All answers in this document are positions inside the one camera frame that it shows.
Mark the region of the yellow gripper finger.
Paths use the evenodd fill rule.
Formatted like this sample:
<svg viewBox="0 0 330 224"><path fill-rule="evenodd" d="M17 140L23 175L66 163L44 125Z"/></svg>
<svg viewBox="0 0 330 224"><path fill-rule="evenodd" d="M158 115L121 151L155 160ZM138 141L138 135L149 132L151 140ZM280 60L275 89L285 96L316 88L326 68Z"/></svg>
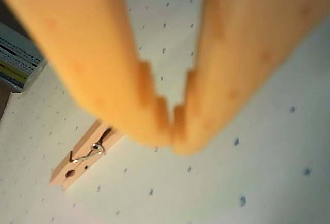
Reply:
<svg viewBox="0 0 330 224"><path fill-rule="evenodd" d="M203 0L195 69L175 108L173 149L201 149L329 13L329 0Z"/></svg>
<svg viewBox="0 0 330 224"><path fill-rule="evenodd" d="M149 146L171 144L166 101L139 59L125 0L5 0L73 99Z"/></svg>

